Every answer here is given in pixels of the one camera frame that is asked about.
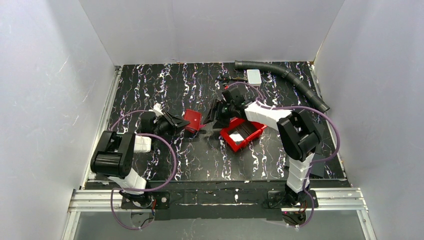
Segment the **red plastic bin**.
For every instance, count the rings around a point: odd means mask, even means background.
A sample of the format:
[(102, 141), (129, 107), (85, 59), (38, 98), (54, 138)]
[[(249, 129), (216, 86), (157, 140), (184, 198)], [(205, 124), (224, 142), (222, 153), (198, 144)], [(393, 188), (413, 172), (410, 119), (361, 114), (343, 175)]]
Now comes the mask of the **red plastic bin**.
[(220, 130), (220, 136), (233, 152), (238, 152), (258, 139), (268, 126), (242, 118), (233, 118), (229, 126)]

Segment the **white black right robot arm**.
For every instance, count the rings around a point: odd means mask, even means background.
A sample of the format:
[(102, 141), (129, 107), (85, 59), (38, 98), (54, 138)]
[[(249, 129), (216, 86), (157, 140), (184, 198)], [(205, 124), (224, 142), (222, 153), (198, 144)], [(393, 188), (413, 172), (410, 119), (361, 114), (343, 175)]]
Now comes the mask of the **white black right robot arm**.
[(223, 91), (222, 99), (214, 99), (203, 124), (213, 128), (229, 127), (234, 118), (263, 124), (279, 132), (283, 150), (289, 157), (286, 186), (298, 194), (310, 183), (309, 169), (322, 137), (305, 110), (277, 109), (244, 98), (237, 88)]

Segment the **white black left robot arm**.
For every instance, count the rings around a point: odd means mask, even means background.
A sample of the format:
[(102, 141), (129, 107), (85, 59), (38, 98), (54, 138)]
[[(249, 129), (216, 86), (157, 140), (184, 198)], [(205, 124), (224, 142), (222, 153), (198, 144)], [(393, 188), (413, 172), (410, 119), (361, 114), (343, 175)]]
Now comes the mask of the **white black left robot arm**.
[[(95, 147), (90, 160), (90, 170), (118, 184), (123, 194), (140, 196), (146, 192), (159, 190), (176, 174), (177, 155), (164, 136), (180, 133), (191, 122), (182, 116), (163, 111), (160, 107), (157, 103), (151, 110), (135, 111), (140, 115), (139, 132), (118, 133), (113, 128), (105, 130)], [(133, 168), (133, 160), (135, 153), (149, 153), (153, 149), (155, 140), (168, 147), (173, 159), (173, 167), (165, 183), (148, 188), (147, 180)]]

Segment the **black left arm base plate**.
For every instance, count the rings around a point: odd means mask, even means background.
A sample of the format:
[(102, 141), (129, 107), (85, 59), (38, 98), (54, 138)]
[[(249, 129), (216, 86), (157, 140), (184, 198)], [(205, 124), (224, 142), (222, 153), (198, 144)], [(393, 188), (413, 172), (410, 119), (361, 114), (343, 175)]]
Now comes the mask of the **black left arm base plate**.
[(146, 192), (140, 195), (130, 194), (120, 190), (122, 209), (153, 209), (166, 210), (170, 206), (170, 193), (166, 191)]

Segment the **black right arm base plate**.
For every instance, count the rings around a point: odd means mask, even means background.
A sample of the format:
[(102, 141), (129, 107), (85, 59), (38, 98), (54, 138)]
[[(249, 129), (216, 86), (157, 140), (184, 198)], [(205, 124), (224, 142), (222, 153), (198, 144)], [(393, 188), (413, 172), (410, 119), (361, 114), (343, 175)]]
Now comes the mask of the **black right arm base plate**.
[(285, 190), (269, 190), (262, 202), (265, 209), (297, 208), (304, 210), (311, 207), (319, 207), (318, 197), (314, 190), (308, 190), (308, 194), (301, 191), (298, 194), (286, 193)]

